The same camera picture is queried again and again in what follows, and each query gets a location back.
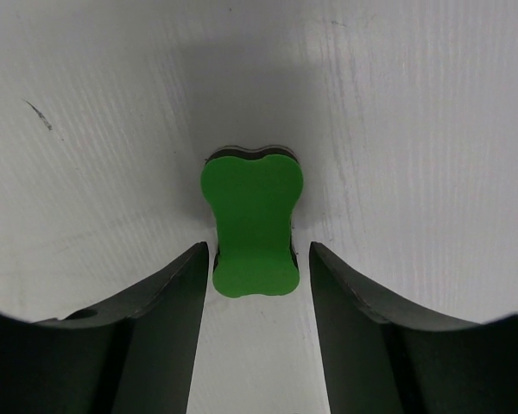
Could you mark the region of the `green whiteboard eraser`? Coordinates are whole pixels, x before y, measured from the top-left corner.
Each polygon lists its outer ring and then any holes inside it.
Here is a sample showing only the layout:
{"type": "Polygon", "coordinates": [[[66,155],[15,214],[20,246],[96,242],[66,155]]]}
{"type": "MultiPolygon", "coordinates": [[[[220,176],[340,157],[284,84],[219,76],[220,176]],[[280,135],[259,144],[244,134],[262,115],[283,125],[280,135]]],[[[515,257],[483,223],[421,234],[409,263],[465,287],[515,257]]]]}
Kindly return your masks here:
{"type": "Polygon", "coordinates": [[[215,218],[219,294],[284,296],[297,288],[292,215],[303,186],[300,163],[284,147],[223,147],[206,160],[200,189],[215,218]]]}

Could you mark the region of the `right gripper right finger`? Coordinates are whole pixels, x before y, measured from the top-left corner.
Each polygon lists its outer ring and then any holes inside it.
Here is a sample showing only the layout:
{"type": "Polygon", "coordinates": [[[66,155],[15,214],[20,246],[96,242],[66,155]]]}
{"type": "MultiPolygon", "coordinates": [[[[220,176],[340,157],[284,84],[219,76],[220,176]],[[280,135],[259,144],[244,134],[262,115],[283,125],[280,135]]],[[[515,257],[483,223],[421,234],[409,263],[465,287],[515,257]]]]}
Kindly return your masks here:
{"type": "Polygon", "coordinates": [[[315,242],[310,280],[334,413],[518,413],[518,314],[490,323],[412,302],[315,242]]]}

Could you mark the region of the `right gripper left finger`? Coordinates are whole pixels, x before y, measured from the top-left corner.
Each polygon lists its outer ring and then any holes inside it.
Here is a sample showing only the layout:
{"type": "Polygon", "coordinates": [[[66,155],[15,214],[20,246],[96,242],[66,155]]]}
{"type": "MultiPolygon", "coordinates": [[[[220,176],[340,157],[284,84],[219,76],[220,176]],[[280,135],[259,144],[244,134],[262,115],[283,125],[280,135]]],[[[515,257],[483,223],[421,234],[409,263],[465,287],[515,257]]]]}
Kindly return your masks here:
{"type": "Polygon", "coordinates": [[[205,243],[64,319],[0,313],[0,413],[183,413],[208,277],[205,243]]]}

